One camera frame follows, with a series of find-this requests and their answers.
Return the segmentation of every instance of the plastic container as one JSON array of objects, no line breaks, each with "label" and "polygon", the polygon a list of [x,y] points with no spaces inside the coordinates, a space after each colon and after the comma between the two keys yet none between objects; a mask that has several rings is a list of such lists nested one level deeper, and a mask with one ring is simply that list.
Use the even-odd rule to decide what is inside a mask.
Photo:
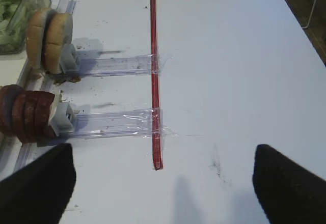
[{"label": "plastic container", "polygon": [[30,17],[50,6],[51,0],[0,0],[0,55],[21,52]]}]

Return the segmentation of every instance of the plastic slider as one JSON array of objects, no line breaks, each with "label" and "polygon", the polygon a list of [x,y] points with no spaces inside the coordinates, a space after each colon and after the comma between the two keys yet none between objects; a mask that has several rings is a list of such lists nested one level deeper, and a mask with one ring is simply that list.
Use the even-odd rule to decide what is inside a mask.
[{"label": "plastic slider", "polygon": [[79,59],[73,44],[65,44],[60,56],[60,67],[63,73],[76,72],[80,69]]},{"label": "plastic slider", "polygon": [[73,132],[76,124],[76,115],[68,102],[60,102],[60,92],[50,107],[49,126],[59,136],[61,133]]}]

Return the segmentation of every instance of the green vegetable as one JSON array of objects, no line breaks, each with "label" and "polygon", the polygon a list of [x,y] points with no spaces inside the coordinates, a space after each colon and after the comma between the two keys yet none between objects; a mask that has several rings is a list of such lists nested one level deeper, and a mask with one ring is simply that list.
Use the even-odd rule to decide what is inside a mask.
[{"label": "green vegetable", "polygon": [[13,52],[19,49],[23,36],[20,35],[22,28],[26,26],[26,9],[15,21],[12,31],[7,31],[7,26],[15,14],[21,0],[0,0],[0,54]]}]

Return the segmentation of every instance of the red straw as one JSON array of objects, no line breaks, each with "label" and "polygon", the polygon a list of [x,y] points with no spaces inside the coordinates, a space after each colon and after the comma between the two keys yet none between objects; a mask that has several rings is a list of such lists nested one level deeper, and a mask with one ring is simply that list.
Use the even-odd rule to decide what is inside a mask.
[{"label": "red straw", "polygon": [[151,0],[151,51],[152,51],[152,145],[154,169],[163,169],[160,138],[160,108],[158,87],[158,55],[156,33],[156,0]]}]

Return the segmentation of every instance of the crumb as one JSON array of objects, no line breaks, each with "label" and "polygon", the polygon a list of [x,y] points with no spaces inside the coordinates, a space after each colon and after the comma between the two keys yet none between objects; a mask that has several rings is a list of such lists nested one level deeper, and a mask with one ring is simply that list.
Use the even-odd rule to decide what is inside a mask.
[{"label": "crumb", "polygon": [[75,76],[75,77],[72,77],[70,80],[68,80],[69,82],[72,82],[72,83],[77,83],[77,82],[80,82],[81,81],[81,78],[79,76]]},{"label": "crumb", "polygon": [[67,80],[66,79],[58,79],[58,80],[54,80],[53,84],[56,86],[60,86],[63,83],[65,83]]}]

